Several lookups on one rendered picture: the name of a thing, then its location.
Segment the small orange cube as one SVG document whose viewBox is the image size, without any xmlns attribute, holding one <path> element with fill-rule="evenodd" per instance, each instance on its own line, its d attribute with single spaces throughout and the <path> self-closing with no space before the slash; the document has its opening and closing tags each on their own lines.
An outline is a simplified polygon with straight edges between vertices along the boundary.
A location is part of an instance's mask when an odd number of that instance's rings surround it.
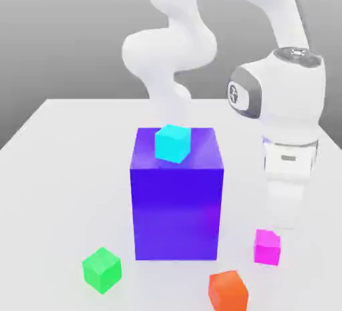
<svg viewBox="0 0 342 311">
<path fill-rule="evenodd" d="M 212 274 L 208 295 L 215 311 L 246 311 L 248 290 L 236 270 Z"/>
</svg>

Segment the large blue box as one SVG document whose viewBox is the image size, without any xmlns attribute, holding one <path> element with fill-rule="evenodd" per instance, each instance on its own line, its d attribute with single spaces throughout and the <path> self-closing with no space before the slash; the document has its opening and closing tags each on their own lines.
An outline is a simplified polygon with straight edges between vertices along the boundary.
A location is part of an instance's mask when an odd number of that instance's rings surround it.
<svg viewBox="0 0 342 311">
<path fill-rule="evenodd" d="M 215 260 L 224 164 L 212 128 L 192 129 L 180 163 L 154 154 L 156 128 L 137 130 L 130 164 L 137 260 Z"/>
</svg>

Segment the small magenta cube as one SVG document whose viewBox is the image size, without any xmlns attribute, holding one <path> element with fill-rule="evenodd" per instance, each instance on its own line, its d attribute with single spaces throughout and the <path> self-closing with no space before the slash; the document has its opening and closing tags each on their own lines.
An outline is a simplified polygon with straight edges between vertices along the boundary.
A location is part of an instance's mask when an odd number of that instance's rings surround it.
<svg viewBox="0 0 342 311">
<path fill-rule="evenodd" d="M 254 262 L 278 266 L 281 255 L 281 237 L 270 230 L 256 231 L 254 239 Z"/>
</svg>

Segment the small cyan cube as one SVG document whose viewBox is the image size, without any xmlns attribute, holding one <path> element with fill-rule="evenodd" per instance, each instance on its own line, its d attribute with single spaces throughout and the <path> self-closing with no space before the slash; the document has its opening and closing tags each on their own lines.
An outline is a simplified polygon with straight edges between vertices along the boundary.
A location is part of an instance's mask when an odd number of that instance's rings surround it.
<svg viewBox="0 0 342 311">
<path fill-rule="evenodd" d="M 155 133 L 155 156 L 160 160 L 180 164 L 190 153 L 191 129 L 165 125 Z"/>
</svg>

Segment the small green cube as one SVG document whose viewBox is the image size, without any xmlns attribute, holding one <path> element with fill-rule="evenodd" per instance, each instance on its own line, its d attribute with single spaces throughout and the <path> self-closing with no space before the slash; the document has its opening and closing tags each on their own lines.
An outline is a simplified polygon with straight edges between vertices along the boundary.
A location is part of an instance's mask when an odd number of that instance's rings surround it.
<svg viewBox="0 0 342 311">
<path fill-rule="evenodd" d="M 105 294 L 122 278 L 122 262 L 105 247 L 87 257 L 82 263 L 84 280 L 100 294 Z"/>
</svg>

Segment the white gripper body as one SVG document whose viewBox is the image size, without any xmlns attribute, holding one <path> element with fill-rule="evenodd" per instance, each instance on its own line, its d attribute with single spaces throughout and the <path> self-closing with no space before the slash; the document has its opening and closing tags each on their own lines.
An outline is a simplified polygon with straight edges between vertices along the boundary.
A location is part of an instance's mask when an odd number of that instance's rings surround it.
<svg viewBox="0 0 342 311">
<path fill-rule="evenodd" d="M 279 229 L 293 229 L 301 211 L 305 180 L 267 180 L 271 223 Z"/>
</svg>

